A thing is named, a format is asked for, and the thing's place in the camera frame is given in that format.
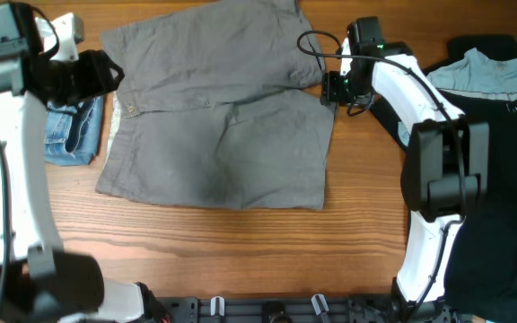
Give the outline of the grey shorts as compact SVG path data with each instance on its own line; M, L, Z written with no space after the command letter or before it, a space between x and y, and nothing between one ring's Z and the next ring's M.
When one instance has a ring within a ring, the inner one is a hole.
M124 71L99 193L156 205L320 209L335 110L295 1L218 1L101 34Z

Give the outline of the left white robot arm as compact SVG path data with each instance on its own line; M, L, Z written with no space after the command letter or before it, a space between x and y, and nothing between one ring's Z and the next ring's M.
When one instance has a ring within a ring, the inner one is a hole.
M63 112L115 91L123 70L77 38L45 47L26 3L0 4L0 322L137 322L138 284L106 280L91 256L64 249L44 161L48 106Z

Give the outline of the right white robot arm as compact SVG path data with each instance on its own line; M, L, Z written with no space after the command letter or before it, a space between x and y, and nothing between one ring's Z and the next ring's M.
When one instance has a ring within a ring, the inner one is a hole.
M428 81L410 48L383 38L375 17L359 18L323 76L321 100L355 116L378 97L409 133L400 186L409 211L407 251L392 286L390 315L399 322L444 313L443 278L466 215L486 193L489 127L470 121Z

